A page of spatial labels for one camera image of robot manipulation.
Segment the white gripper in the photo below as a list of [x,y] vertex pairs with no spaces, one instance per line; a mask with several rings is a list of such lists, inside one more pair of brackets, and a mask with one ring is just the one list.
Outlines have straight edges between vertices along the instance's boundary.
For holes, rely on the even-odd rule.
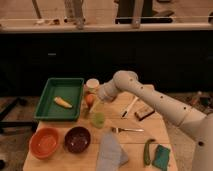
[[[118,95],[118,89],[112,81],[104,83],[98,90],[98,97],[104,102],[112,102]],[[101,103],[100,99],[94,101],[93,106],[90,108],[89,113],[92,113],[97,106]]]

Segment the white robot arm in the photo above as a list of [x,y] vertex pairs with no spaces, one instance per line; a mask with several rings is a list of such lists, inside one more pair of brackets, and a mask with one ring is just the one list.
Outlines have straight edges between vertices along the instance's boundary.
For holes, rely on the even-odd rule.
[[97,91],[103,102],[112,102],[122,92],[129,92],[177,126],[196,142],[191,171],[213,171],[213,113],[205,114],[196,108],[147,88],[138,81],[134,71],[117,71],[111,80]]

